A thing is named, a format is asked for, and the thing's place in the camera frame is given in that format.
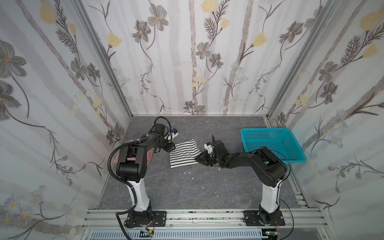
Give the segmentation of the red white striped tank top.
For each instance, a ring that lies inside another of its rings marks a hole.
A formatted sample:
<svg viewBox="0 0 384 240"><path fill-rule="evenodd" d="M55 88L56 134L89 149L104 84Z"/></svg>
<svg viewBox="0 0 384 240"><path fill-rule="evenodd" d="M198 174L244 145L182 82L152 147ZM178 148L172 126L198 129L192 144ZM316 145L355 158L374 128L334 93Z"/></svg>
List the red white striped tank top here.
<svg viewBox="0 0 384 240"><path fill-rule="evenodd" d="M148 150L147 151L147 157L146 157L146 159L147 159L146 160L146 164L147 164L147 167L148 167L149 164L150 164L150 161L151 161L151 159L153 157L154 149L157 146L157 144L154 141L150 141L150 140L146 140L146 141L144 141L144 140L137 140L137 141L125 142L124 145L126 145L129 148L129 150L128 150L127 154L126 154L126 160L127 161L136 161L137 163L139 162L137 160L137 158L138 158L137 151L138 150L136 150L136 149L132 149L131 150L130 147L136 148L137 145L140 145L140 144L145 145L147 150Z"/></svg>

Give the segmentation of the black white striped tank top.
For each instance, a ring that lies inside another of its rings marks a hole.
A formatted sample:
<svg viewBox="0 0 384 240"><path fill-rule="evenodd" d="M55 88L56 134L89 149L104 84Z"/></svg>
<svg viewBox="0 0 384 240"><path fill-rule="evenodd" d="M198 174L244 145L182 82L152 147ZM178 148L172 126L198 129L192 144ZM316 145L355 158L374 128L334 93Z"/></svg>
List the black white striped tank top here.
<svg viewBox="0 0 384 240"><path fill-rule="evenodd" d="M202 152L194 139L175 144L169 153L171 169L198 164L195 160Z"/></svg>

